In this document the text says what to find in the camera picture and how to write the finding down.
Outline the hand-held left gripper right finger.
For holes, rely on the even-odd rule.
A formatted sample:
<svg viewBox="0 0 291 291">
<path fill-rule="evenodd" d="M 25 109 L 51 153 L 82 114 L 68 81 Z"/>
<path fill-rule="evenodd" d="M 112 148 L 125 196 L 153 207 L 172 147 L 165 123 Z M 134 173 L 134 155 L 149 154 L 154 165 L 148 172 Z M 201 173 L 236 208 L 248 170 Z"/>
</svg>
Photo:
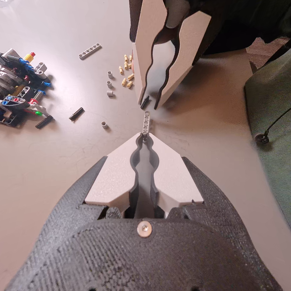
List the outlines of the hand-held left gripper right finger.
<svg viewBox="0 0 291 291">
<path fill-rule="evenodd" d="M 169 214 L 173 208 L 204 202 L 179 153 L 153 134 L 147 134 L 147 148 L 153 167 L 150 195 L 154 209 Z"/>
</svg>

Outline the grey lego beam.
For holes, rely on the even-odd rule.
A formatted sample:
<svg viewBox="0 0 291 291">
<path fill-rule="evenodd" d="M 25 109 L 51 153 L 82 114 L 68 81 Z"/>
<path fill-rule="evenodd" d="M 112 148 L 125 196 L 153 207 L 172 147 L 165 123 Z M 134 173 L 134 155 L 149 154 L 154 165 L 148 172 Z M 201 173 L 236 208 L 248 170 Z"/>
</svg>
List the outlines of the grey lego beam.
<svg viewBox="0 0 291 291">
<path fill-rule="evenodd" d="M 143 135 L 147 135 L 147 133 L 149 132 L 150 124 L 151 124 L 151 113 L 150 111 L 145 111 L 144 122 L 143 122 L 143 127 L 142 127 Z"/>
<path fill-rule="evenodd" d="M 80 60 L 86 59 L 87 57 L 97 52 L 100 48 L 101 48 L 101 44 L 96 43 L 92 45 L 91 47 L 87 48 L 86 50 L 83 50 L 83 52 L 79 54 Z"/>
</svg>

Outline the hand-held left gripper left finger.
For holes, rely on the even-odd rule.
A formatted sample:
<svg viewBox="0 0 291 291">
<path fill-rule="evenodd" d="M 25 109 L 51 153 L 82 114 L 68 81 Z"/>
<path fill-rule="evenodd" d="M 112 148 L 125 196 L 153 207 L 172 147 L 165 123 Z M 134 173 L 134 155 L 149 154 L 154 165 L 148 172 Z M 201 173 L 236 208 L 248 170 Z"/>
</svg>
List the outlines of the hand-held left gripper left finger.
<svg viewBox="0 0 291 291">
<path fill-rule="evenodd" d="M 107 155 L 85 203 L 91 206 L 116 207 L 125 216 L 135 216 L 139 198 L 139 175 L 143 144 L 142 133 L 137 133 Z"/>
</svg>

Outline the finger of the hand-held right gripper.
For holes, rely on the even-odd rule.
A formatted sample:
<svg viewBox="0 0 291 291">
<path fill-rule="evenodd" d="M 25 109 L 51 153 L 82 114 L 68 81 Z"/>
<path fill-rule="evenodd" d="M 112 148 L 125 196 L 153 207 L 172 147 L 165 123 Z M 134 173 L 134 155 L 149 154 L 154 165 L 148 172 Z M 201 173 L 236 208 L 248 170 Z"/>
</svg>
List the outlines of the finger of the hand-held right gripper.
<svg viewBox="0 0 291 291">
<path fill-rule="evenodd" d="M 165 81 L 159 90 L 154 106 L 155 110 L 159 109 L 168 100 L 192 69 L 192 63 L 197 55 L 210 20 L 210 15 L 198 11 L 182 21 L 176 39 L 175 55 L 166 69 Z"/>
<path fill-rule="evenodd" d="M 163 0 L 146 0 L 142 3 L 133 43 L 134 85 L 138 104 L 141 104 L 144 97 L 147 74 L 153 64 L 154 43 L 165 25 L 167 14 Z"/>
</svg>

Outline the lego chassis assembly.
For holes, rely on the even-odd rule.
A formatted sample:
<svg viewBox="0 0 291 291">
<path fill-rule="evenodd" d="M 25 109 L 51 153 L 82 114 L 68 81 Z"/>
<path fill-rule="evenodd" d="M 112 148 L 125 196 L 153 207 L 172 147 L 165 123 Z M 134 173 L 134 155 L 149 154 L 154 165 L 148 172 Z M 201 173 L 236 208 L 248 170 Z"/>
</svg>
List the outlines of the lego chassis assembly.
<svg viewBox="0 0 291 291">
<path fill-rule="evenodd" d="M 14 49 L 0 54 L 0 123 L 17 128 L 28 114 L 45 119 L 46 108 L 40 105 L 52 87 L 43 62 L 31 65 L 35 53 L 22 58 Z"/>
</svg>

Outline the pile of tan lego pins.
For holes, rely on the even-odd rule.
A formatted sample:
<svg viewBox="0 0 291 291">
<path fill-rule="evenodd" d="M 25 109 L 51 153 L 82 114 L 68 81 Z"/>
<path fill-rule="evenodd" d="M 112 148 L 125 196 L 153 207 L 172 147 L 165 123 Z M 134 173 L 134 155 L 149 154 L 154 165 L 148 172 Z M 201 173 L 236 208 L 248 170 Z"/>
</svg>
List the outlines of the pile of tan lego pins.
<svg viewBox="0 0 291 291">
<path fill-rule="evenodd" d="M 131 89 L 134 84 L 135 74 L 133 72 L 132 55 L 124 54 L 124 64 L 118 67 L 118 71 L 122 76 L 122 87 Z"/>
</svg>

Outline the person's right hand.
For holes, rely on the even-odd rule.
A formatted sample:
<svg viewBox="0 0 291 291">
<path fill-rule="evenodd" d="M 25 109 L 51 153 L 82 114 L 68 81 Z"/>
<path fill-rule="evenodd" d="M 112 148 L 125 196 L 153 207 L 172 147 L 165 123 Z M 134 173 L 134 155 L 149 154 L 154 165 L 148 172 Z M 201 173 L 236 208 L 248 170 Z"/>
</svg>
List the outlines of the person's right hand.
<svg viewBox="0 0 291 291">
<path fill-rule="evenodd" d="M 180 22 L 190 11 L 188 0 L 166 0 L 167 19 L 162 31 L 158 34 L 156 44 L 168 42 L 176 37 Z"/>
</svg>

